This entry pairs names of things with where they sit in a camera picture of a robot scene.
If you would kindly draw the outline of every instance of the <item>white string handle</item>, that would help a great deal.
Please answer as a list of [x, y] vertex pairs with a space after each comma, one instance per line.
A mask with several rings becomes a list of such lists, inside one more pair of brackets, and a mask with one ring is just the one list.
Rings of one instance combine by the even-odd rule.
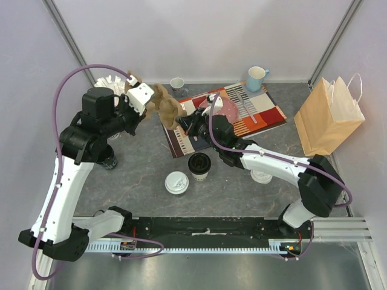
[[333, 88], [332, 88], [331, 104], [329, 105], [329, 107], [332, 107], [332, 104], [333, 104], [334, 80], [330, 82], [330, 85], [329, 85], [328, 89], [329, 89], [331, 86], [332, 86]]
[[355, 73], [355, 74], [352, 76], [352, 78], [351, 78], [350, 82], [348, 83], [348, 86], [346, 86], [346, 88], [347, 88], [347, 89], [350, 88], [350, 84], [351, 84], [351, 82], [352, 82], [352, 80], [353, 80], [353, 78], [354, 78], [355, 76], [359, 76], [359, 79], [360, 79], [360, 97], [359, 97], [359, 99], [356, 101], [357, 104], [359, 104], [359, 101], [360, 101], [360, 99], [362, 98], [362, 95], [363, 95], [363, 81], [362, 81], [362, 77], [360, 76], [360, 74], [359, 74], [358, 72]]

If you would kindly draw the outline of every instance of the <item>disposable coffee cup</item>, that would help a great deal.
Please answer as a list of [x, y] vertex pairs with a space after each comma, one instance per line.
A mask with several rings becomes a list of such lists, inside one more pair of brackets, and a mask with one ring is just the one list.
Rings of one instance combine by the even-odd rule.
[[197, 181], [203, 181], [210, 171], [211, 159], [204, 153], [195, 153], [188, 160], [188, 168], [193, 178]]
[[257, 170], [250, 171], [250, 175], [254, 181], [261, 184], [268, 184], [270, 181], [272, 181], [272, 178], [273, 178], [273, 175], [270, 175], [261, 171], [257, 171]]

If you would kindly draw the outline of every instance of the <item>brown paper bag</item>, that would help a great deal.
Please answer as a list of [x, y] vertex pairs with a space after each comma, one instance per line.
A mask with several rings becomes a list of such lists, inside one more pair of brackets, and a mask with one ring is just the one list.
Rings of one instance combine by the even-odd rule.
[[300, 111], [294, 117], [305, 155], [331, 154], [361, 123], [365, 121], [356, 101], [341, 77], [335, 82], [321, 78]]

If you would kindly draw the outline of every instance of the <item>plate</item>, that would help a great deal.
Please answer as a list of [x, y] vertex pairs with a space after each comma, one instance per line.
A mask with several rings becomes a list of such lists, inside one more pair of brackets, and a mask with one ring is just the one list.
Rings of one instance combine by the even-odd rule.
[[[227, 120], [230, 124], [235, 123], [235, 121], [239, 118], [239, 110], [236, 104], [231, 101], [229, 98], [221, 97], [223, 101], [223, 107], [216, 112], [214, 115], [223, 115], [226, 116]], [[199, 105], [201, 108], [208, 107], [208, 101], [205, 99]]]

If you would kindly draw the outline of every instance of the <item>placemat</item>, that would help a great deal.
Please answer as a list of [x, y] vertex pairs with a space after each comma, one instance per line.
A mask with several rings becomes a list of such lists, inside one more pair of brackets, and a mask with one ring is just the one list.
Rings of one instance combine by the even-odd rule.
[[[257, 123], [254, 123], [252, 118], [248, 115], [234, 90], [239, 92], [244, 99]], [[286, 123], [285, 114], [263, 85], [258, 92], [250, 92], [246, 88], [246, 82], [237, 83], [214, 91], [205, 92], [194, 97], [185, 98], [184, 100], [180, 100], [180, 103], [189, 115], [199, 107], [200, 103], [206, 99], [208, 94], [213, 94], [218, 91], [220, 92], [221, 97], [229, 98], [237, 105], [239, 119], [233, 124], [234, 132], [235, 135], [242, 137], [243, 139], [247, 139]], [[165, 127], [163, 127], [163, 129], [174, 158], [185, 156], [209, 147], [208, 143], [200, 137], [186, 136], [180, 126], [175, 130], [167, 130]]]

